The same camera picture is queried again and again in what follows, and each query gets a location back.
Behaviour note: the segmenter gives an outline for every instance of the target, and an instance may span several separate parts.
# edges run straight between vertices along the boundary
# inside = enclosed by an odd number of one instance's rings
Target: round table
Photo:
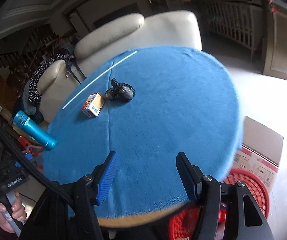
[[[43,155],[45,176],[61,184],[91,173],[110,151],[119,155],[108,198],[96,207],[99,224],[110,228],[144,224],[188,202],[175,164],[179,152],[221,181],[242,141],[240,103],[226,68],[192,48],[126,51],[98,68],[63,105],[134,51],[58,111],[48,129],[56,147]],[[87,117],[81,108],[88,95],[104,95],[112,78],[134,88],[133,100],[106,100],[98,117]]]

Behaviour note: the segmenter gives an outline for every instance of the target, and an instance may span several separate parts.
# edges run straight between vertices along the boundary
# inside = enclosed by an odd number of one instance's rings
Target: screw
[[[245,186],[245,183],[243,181],[241,181],[241,180],[238,180],[237,184],[238,184],[239,187],[244,187]]]
[[[6,190],[8,189],[8,187],[7,187],[7,185],[3,185],[3,186],[1,186],[1,189],[2,189],[3,191],[6,191]]]
[[[91,176],[91,175],[85,175],[85,176],[83,176],[82,177],[83,178],[83,180],[85,180],[85,181],[92,181],[94,178]]]
[[[202,177],[205,181],[211,181],[212,180],[212,177],[210,175],[204,175]]]

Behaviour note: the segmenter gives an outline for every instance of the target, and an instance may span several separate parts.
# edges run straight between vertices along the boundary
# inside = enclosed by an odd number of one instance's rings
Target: black strap
[[[69,71],[69,73],[74,77],[75,80],[77,80],[77,82],[80,84],[79,79],[76,77],[76,75],[73,73],[73,71],[71,70],[72,66],[75,66],[75,68],[82,74],[82,76],[86,79],[86,76],[84,75],[84,73],[82,72],[82,70],[79,68],[76,58],[74,57],[73,53],[70,54],[67,58],[66,58],[66,68]]]

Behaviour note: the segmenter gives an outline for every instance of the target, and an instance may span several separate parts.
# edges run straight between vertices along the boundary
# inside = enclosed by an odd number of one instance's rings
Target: printed label
[[[268,192],[271,191],[278,172],[277,166],[262,159],[258,154],[244,147],[236,153],[233,167],[248,170],[257,175],[266,185]]]
[[[12,221],[12,218],[8,212],[5,212],[5,218],[7,219],[7,221]]]
[[[93,110],[95,113],[98,113],[98,109],[95,108],[94,106],[92,106],[92,110]]]

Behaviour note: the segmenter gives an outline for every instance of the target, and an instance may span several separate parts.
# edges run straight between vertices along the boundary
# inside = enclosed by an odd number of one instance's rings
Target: staircase
[[[43,61],[47,45],[56,38],[49,25],[42,25],[34,29],[21,55],[17,51],[0,54],[0,71],[9,69],[6,83],[17,96]]]

